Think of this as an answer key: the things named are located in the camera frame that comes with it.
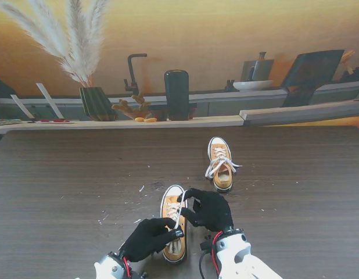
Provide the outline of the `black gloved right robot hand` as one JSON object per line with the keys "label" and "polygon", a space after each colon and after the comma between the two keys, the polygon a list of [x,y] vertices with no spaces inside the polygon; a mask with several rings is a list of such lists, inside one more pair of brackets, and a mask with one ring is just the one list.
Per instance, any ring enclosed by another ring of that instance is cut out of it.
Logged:
{"label": "black gloved right robot hand", "polygon": [[209,231],[225,231],[233,227],[231,209],[227,200],[218,192],[191,188],[177,198],[177,202],[194,198],[193,210],[184,208],[181,215],[194,227],[205,227]]}

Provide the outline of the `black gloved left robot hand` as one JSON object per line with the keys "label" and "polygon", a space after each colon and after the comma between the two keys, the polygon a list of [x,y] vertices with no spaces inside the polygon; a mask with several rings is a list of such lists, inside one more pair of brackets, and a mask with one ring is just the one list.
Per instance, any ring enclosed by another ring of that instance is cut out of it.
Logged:
{"label": "black gloved left robot hand", "polygon": [[168,243],[184,236],[181,228],[174,228],[171,218],[154,218],[141,221],[119,249],[119,255],[130,262],[139,262],[154,252],[159,253]]}

